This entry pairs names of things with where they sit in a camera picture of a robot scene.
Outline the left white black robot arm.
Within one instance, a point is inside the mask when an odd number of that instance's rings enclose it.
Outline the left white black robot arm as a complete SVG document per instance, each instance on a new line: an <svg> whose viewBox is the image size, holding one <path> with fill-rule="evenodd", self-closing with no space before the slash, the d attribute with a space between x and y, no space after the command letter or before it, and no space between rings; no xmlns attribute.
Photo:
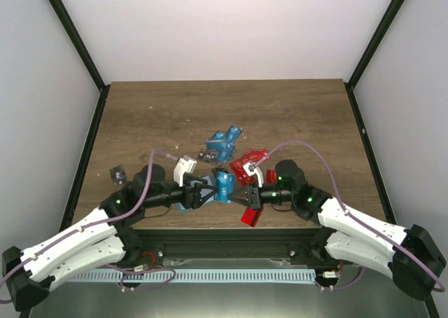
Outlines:
<svg viewBox="0 0 448 318"><path fill-rule="evenodd" d="M132 226L146 210L181 204L197 209L217 192L207 180L177 165L167 180L159 165L146 165L87 216L53 237L26 249L11 246L1 255L1 284L10 298L1 304L29 310L68 279L108 264L134 265L143 247Z"/></svg>

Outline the teal leather card holder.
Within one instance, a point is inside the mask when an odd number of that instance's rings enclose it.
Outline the teal leather card holder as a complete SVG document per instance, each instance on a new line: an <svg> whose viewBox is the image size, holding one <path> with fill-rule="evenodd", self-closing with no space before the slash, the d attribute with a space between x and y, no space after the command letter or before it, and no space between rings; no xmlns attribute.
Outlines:
<svg viewBox="0 0 448 318"><path fill-rule="evenodd" d="M208 183L209 185L216 186L216 179L212 175L208 175L208 176L205 176L205 177L202 177L202 178L198 178L198 179L189 179L189 180L187 180L187 184L183 188L185 189L185 187L187 187L187 186L192 186L196 182ZM183 206L183 199L184 198L181 198L176 203L176 206L177 206L178 210L180 212L186 212L186 211L192 210L192 209L186 209Z"/></svg>

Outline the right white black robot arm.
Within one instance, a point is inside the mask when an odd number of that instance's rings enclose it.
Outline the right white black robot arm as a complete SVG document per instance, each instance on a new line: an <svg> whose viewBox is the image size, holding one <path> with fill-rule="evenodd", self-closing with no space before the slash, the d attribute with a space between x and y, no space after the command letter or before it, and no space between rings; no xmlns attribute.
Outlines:
<svg viewBox="0 0 448 318"><path fill-rule="evenodd" d="M320 226L311 244L312 258L320 264L343 260L375 270L408 296L426 300L446 290L440 275L447 262L430 233L417 224L410 228L388 223L358 211L335 196L308 183L293 160L275 166L277 181L265 183L261 171L245 165L257 182L235 190L229 199L249 210L266 204L289 204L301 219Z"/></svg>

